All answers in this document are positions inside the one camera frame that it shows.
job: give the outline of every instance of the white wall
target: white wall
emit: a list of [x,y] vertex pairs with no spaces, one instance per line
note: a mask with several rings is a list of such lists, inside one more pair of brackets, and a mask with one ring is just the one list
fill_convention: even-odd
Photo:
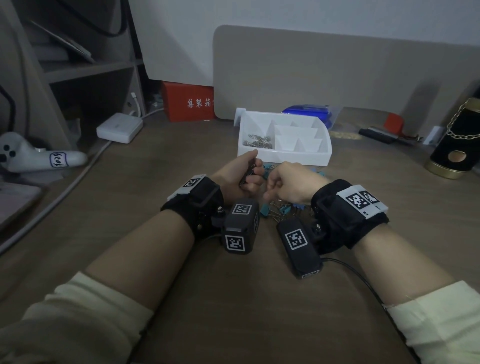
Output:
[[480,46],[480,0],[130,0],[151,79],[212,85],[219,25]]

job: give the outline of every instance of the wooden shelf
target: wooden shelf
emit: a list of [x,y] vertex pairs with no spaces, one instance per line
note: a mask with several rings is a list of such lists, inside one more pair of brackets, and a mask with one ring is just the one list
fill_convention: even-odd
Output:
[[123,70],[142,64],[142,60],[118,61],[118,62],[99,62],[90,63],[70,63],[70,62],[40,62],[45,73],[45,78],[49,84],[75,78],[93,76],[95,74],[107,73]]

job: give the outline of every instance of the white box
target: white box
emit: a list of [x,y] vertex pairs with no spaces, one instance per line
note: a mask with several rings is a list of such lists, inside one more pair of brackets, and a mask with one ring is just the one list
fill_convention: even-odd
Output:
[[130,143],[143,125],[141,118],[117,112],[96,128],[96,134],[113,142]]
[[[237,109],[235,124],[240,121],[238,153],[258,149],[258,158],[265,162],[298,162],[326,166],[332,155],[330,135],[317,117]],[[272,149],[243,145],[253,142],[249,135],[270,137]]]

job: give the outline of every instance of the white game controller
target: white game controller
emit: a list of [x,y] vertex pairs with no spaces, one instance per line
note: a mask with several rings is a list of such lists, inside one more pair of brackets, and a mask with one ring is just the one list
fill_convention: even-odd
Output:
[[7,132],[0,136],[0,165],[9,172],[23,173],[81,166],[87,155],[74,150],[34,148],[21,135]]

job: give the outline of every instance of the red box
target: red box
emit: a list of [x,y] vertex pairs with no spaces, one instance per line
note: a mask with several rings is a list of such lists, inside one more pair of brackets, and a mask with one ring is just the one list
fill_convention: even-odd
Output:
[[210,120],[213,111],[213,87],[162,81],[165,113],[170,121]]

